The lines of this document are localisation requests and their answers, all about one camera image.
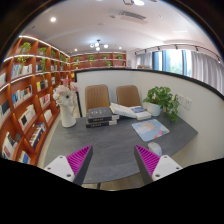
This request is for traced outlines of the gripper left finger magenta ridged pad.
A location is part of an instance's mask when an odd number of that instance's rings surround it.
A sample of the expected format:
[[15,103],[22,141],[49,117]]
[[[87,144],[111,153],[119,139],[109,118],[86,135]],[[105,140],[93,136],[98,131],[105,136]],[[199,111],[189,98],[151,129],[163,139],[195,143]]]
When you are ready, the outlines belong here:
[[44,170],[81,186],[93,155],[93,146],[87,145],[68,156],[59,155]]

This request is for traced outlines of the gripper right finger magenta ridged pad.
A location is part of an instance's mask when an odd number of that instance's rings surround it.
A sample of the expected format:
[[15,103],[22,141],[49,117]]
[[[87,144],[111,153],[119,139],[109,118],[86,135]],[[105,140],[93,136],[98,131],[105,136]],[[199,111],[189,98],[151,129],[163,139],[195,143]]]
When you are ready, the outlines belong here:
[[139,145],[134,146],[134,155],[145,185],[182,169],[168,155],[159,156]]

